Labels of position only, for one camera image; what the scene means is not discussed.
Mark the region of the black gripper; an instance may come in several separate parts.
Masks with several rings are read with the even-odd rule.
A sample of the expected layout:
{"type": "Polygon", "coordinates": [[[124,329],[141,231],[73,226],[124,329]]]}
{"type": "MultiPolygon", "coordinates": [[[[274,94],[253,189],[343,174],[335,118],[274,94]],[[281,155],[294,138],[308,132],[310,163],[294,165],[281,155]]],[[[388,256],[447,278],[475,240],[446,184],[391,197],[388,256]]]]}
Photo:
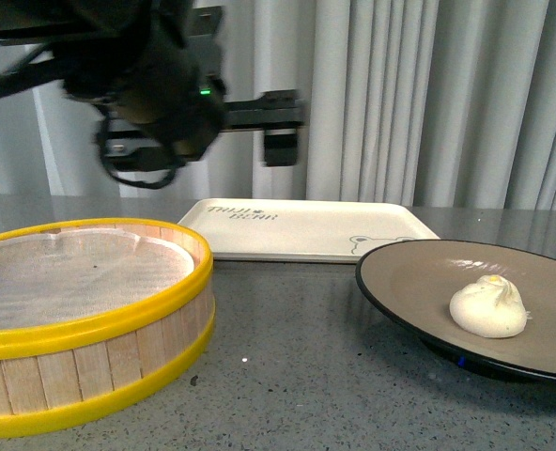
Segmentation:
{"type": "Polygon", "coordinates": [[[194,105],[150,124],[118,130],[103,124],[103,162],[111,167],[182,167],[201,160],[223,132],[262,131],[263,161],[292,166],[299,157],[304,106],[295,90],[264,93],[249,101],[215,101],[202,94],[194,105]]]}

